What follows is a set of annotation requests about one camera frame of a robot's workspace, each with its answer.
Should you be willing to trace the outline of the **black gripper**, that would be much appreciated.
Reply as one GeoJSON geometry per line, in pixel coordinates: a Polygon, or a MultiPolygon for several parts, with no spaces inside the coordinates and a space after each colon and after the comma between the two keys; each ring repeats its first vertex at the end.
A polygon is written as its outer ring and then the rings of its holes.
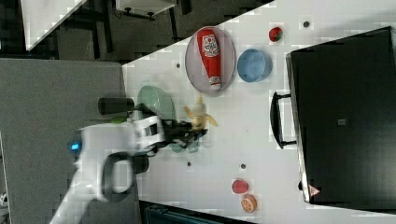
{"type": "Polygon", "coordinates": [[[163,119],[163,136],[162,144],[164,146],[180,140],[182,142],[192,142],[206,135],[208,129],[192,129],[191,123],[186,121],[177,121],[175,119],[163,119]]]}

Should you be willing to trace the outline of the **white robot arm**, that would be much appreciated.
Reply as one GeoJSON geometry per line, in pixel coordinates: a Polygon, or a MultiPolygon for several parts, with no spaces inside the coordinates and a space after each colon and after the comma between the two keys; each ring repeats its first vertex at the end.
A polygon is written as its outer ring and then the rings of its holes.
{"type": "Polygon", "coordinates": [[[171,144],[187,148],[206,133],[189,122],[156,115],[80,129],[71,143],[78,151],[76,171],[49,224],[79,224],[92,201],[118,203],[127,198],[131,190],[118,191],[114,183],[116,163],[132,163],[136,156],[155,154],[171,144]]]}

